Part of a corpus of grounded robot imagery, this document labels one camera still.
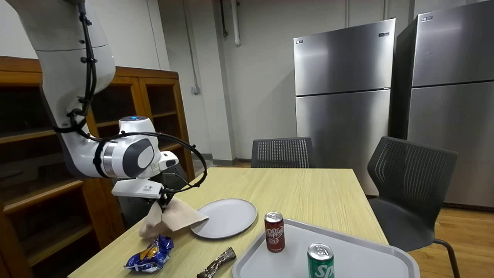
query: chair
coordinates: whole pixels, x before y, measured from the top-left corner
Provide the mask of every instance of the chair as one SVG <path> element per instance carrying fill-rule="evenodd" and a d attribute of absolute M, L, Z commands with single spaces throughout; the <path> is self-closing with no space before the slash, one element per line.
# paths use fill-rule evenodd
<path fill-rule="evenodd" d="M 257 139 L 252 143 L 254 168 L 315 168 L 309 137 Z"/>
<path fill-rule="evenodd" d="M 390 245 L 411 251 L 438 243 L 446 247 L 459 278 L 453 248 L 434 236 L 458 154 L 406 140 L 383 137 L 367 166 L 379 190 L 369 200 Z"/>
<path fill-rule="evenodd" d="M 180 164 L 171 166 L 164 170 L 162 173 L 167 174 L 178 174 L 183 179 L 187 180 L 187 175 Z M 151 180 L 164 183 L 168 188 L 171 189 L 182 189 L 187 184 L 181 178 L 172 175 L 158 175 L 151 178 Z M 146 215 L 148 215 L 151 205 L 154 203 L 153 200 L 143 198 L 133 198 L 133 197 L 118 197 L 120 207 L 122 209 L 123 218 L 127 228 L 134 226 L 137 222 L 141 221 Z"/>

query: plastic tray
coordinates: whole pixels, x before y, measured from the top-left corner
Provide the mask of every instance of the plastic tray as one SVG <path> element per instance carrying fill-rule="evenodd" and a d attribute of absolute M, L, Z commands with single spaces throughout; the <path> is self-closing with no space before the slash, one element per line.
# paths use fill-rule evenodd
<path fill-rule="evenodd" d="M 389 245 L 291 219 L 285 219 L 285 249 L 272 253 L 260 234 L 233 265 L 234 278 L 306 278 L 307 248 L 319 242 L 334 253 L 335 278 L 419 278 L 417 262 L 406 252 Z"/>

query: refrigerator door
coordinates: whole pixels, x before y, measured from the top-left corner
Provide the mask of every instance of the refrigerator door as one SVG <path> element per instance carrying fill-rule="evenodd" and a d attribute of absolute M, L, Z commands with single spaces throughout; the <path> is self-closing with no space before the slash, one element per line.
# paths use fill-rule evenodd
<path fill-rule="evenodd" d="M 295 94 L 391 87 L 395 19 L 293 39 Z"/>
<path fill-rule="evenodd" d="M 412 89 L 408 140 L 459 153 L 445 202 L 494 207 L 494 82 Z"/>
<path fill-rule="evenodd" d="M 389 90 L 296 98 L 297 135 L 312 138 L 320 168 L 352 168 L 365 194 L 378 195 L 367 164 L 388 133 Z"/>
<path fill-rule="evenodd" d="M 494 80 L 494 1 L 418 15 L 413 87 Z"/>

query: sprite can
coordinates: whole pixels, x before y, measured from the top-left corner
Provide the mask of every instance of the sprite can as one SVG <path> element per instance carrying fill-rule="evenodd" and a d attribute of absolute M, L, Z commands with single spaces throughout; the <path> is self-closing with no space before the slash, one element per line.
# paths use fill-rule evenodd
<path fill-rule="evenodd" d="M 322 243 L 313 243 L 307 249 L 309 278 L 334 278 L 333 250 Z"/>

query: wooden table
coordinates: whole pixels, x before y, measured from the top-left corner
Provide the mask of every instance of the wooden table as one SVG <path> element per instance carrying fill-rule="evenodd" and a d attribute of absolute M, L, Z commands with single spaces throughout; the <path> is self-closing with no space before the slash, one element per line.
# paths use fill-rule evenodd
<path fill-rule="evenodd" d="M 213 167 L 208 169 L 208 177 L 200 188 L 176 196 L 195 209 L 218 199 L 242 198 L 256 206 L 257 219 L 246 232 L 225 240 L 201 239 L 188 228 L 169 234 L 175 244 L 171 259 L 162 270 L 151 275 L 131 273 L 123 268 L 130 256 L 144 250 L 150 242 L 137 234 L 139 222 L 69 277 L 196 277 L 228 247 L 233 247 L 237 256 L 241 256 L 264 232 L 264 214 L 269 211 L 279 211 L 285 218 L 387 244 L 351 169 Z M 214 278 L 231 277 L 232 265 L 230 262 L 222 267 Z"/>

